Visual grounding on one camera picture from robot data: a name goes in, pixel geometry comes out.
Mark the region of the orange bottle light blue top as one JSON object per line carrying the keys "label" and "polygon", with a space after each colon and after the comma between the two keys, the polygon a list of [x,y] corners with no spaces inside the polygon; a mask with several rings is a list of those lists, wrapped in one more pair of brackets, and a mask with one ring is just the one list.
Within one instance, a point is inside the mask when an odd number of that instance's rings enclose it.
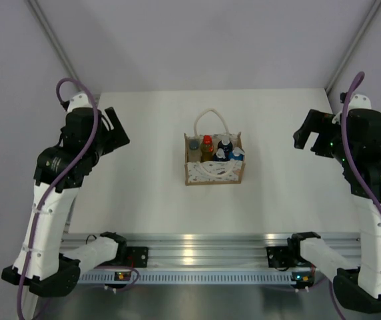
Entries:
{"label": "orange bottle light blue top", "polygon": [[235,161],[244,161],[245,152],[240,147],[235,147],[229,154],[228,158]]}

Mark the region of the clear bottle grey cap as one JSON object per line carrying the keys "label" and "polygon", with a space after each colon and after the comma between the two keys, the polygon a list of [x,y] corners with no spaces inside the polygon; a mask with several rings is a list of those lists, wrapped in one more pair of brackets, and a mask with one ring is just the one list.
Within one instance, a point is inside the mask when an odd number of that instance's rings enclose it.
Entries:
{"label": "clear bottle grey cap", "polygon": [[196,163],[200,162],[201,153],[200,153],[200,143],[197,139],[189,140],[188,148],[188,162]]}

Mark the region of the orange bottle dark blue top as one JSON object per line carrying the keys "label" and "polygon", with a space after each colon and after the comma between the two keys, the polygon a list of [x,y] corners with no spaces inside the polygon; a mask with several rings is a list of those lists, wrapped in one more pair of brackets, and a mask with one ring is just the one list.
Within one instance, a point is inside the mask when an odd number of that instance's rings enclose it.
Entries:
{"label": "orange bottle dark blue top", "polygon": [[233,144],[230,140],[229,136],[224,136],[217,145],[218,149],[222,149],[224,151],[224,154],[226,157],[230,154],[230,152],[233,150]]}

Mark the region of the yellow bottle red cap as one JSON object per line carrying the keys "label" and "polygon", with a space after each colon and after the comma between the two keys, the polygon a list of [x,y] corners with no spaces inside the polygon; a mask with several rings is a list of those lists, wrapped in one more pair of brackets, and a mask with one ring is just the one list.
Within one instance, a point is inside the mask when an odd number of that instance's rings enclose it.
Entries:
{"label": "yellow bottle red cap", "polygon": [[212,142],[212,137],[210,135],[205,135],[202,139],[202,143],[200,145],[201,150],[201,162],[211,161],[213,152],[214,152],[214,145]]}

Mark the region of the burlap canvas tote bag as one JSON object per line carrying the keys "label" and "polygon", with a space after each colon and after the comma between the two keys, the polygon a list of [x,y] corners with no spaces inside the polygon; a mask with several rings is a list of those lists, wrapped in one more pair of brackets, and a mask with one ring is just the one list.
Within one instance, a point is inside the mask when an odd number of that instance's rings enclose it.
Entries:
{"label": "burlap canvas tote bag", "polygon": [[[207,113],[214,113],[224,131],[212,135],[198,133],[198,122]],[[206,109],[195,119],[193,135],[185,138],[185,185],[239,184],[245,168],[246,153],[241,133],[231,133],[223,116],[216,109]]]}

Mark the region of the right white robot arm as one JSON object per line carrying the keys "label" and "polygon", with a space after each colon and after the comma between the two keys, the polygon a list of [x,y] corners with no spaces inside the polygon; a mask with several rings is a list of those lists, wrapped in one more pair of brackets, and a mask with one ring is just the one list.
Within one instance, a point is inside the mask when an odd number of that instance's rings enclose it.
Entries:
{"label": "right white robot arm", "polygon": [[287,256],[296,264],[309,263],[332,283],[341,306],[361,313],[381,313],[381,113],[371,108],[364,95],[354,95],[347,112],[346,136],[350,154],[367,193],[352,171],[342,142],[340,113],[311,109],[294,133],[294,147],[303,149],[311,133],[318,137],[312,147],[317,156],[334,158],[343,168],[356,206],[360,230],[360,263],[353,263],[329,247],[315,232],[288,238]]}

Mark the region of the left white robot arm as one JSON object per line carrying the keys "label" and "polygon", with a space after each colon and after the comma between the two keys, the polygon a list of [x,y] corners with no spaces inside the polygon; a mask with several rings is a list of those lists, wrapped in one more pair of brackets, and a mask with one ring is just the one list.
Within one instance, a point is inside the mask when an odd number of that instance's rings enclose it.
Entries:
{"label": "left white robot arm", "polygon": [[78,192],[103,155],[130,142],[111,107],[94,111],[85,93],[63,103],[67,112],[59,142],[37,158],[33,205],[18,258],[4,268],[2,280],[27,286],[38,297],[68,295],[86,272],[127,261],[127,241],[101,233],[94,241],[61,253],[60,246]]}

